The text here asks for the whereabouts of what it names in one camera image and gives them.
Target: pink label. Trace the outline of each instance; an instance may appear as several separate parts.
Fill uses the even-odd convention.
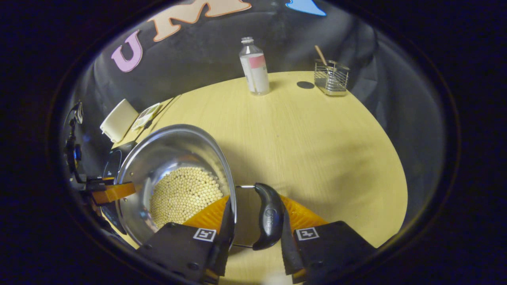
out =
[[[264,55],[256,56],[256,57],[250,57],[248,59],[250,62],[251,68],[259,68],[266,65],[266,60],[264,59]]]

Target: black fabric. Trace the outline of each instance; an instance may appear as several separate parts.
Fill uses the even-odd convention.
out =
[[[405,223],[431,197],[441,173],[445,129],[439,94],[415,61],[382,32],[328,3],[316,1],[327,16],[288,9],[285,1],[259,0],[243,12],[181,24],[177,33],[154,42],[154,23],[143,21],[111,41],[83,71],[73,100],[84,103],[81,128],[83,171],[101,173],[112,143],[99,125],[122,99],[141,112],[178,94],[239,78],[241,37],[252,36],[264,50],[268,72],[313,70],[319,45],[328,59],[351,69],[348,89],[377,119],[402,162],[408,184]],[[143,56],[124,73],[111,59],[137,29]]]

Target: plastic bottle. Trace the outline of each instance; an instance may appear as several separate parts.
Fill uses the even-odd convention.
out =
[[[254,45],[252,37],[241,38],[241,43],[243,49],[239,53],[239,59],[250,92],[254,95],[268,94],[269,80],[264,52]]]

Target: blue foam shape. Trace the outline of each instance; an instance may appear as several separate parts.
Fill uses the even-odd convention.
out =
[[[291,0],[285,4],[288,8],[303,13],[313,14],[317,16],[325,16],[326,13],[319,9],[313,0]]]

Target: wooden stick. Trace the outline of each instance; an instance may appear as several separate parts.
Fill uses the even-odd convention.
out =
[[[325,60],[324,55],[322,54],[322,51],[320,50],[320,48],[318,47],[318,45],[315,45],[315,49],[317,50],[317,53],[320,56],[320,59],[322,60],[322,63],[324,65],[327,65],[328,62]]]

